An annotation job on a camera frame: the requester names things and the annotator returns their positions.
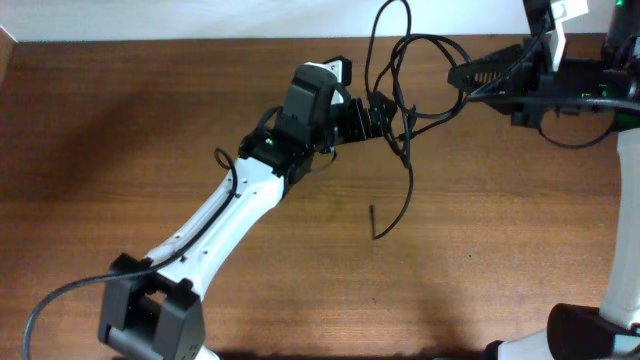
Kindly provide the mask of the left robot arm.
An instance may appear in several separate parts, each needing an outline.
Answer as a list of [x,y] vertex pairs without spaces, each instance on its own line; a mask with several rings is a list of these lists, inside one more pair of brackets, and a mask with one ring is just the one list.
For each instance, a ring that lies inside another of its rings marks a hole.
[[285,101],[241,141],[222,149],[222,183],[173,235],[137,260],[109,268],[98,339],[127,359],[214,359],[205,344],[203,302],[214,277],[249,230],[306,175],[318,153],[387,134],[397,107],[375,92],[365,108],[347,91],[345,60],[296,68]]

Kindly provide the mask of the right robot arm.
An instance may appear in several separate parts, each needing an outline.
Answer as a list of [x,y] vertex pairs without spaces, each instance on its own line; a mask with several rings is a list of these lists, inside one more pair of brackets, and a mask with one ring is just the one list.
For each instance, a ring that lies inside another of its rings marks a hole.
[[617,1],[597,59],[568,58],[563,24],[585,1],[526,1],[531,37],[464,65],[448,82],[469,101],[541,132],[544,115],[610,114],[600,140],[617,141],[621,190],[613,262],[597,307],[559,303],[545,329],[496,340],[485,359],[636,359],[639,356],[639,4]]

